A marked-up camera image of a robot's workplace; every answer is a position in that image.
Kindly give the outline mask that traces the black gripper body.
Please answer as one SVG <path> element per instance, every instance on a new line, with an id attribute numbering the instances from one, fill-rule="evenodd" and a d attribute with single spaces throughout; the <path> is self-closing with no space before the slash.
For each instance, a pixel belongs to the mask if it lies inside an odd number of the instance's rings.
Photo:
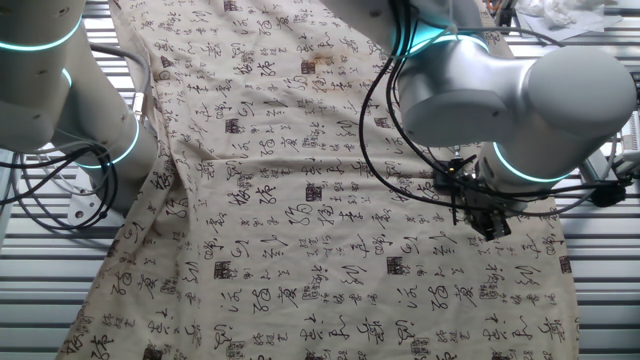
<path id="1" fill-rule="evenodd" d="M 486 217 L 492 217 L 493 214 L 504 211 L 499 207 L 496 199 L 486 194 L 466 194 L 464 196 L 466 205 L 469 207 L 465 211 L 466 221 L 469 224 L 480 225 L 480 220 Z"/>

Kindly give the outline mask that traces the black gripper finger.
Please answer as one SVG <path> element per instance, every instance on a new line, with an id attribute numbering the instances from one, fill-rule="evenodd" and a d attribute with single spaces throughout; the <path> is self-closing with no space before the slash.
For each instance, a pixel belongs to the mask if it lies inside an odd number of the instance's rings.
<path id="1" fill-rule="evenodd" d="M 480 220 L 480 230 L 487 241 L 495 240 L 499 235 L 500 223 L 492 217 L 483 218 Z"/>
<path id="2" fill-rule="evenodd" d="M 512 233 L 507 217 L 500 212 L 493 214 L 494 237 L 505 237 Z"/>

